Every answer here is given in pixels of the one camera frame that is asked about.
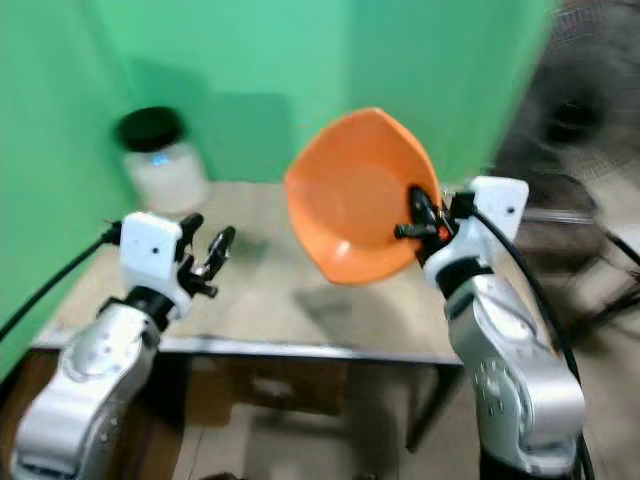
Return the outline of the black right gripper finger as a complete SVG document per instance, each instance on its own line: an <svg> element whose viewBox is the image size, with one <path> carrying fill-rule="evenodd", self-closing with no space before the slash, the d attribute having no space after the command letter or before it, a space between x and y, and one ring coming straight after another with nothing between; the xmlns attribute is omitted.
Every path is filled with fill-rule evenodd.
<svg viewBox="0 0 640 480"><path fill-rule="evenodd" d="M408 211L411 227L436 227L436 206L433 197L421 186L408 188Z"/></svg>

